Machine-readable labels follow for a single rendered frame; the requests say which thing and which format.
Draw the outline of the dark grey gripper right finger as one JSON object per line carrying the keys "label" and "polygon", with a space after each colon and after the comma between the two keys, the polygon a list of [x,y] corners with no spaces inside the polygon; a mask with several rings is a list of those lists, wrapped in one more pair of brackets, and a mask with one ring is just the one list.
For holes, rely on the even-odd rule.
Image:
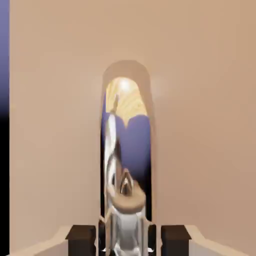
{"label": "dark grey gripper right finger", "polygon": [[163,225],[161,256],[247,256],[205,238],[195,225]]}

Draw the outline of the light wood cabinet door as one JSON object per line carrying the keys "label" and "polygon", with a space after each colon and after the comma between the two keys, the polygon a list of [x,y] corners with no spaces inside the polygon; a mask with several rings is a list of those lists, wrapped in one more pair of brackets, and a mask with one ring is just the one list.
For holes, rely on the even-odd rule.
{"label": "light wood cabinet door", "polygon": [[256,256],[256,0],[10,0],[10,250],[98,221],[119,60],[150,75],[157,222]]}

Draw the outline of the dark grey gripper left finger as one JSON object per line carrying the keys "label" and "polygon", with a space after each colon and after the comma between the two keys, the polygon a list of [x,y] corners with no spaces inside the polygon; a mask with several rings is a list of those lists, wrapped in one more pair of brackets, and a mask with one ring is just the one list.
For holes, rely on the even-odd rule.
{"label": "dark grey gripper left finger", "polygon": [[94,225],[67,225],[50,239],[11,252],[8,256],[97,256]]}

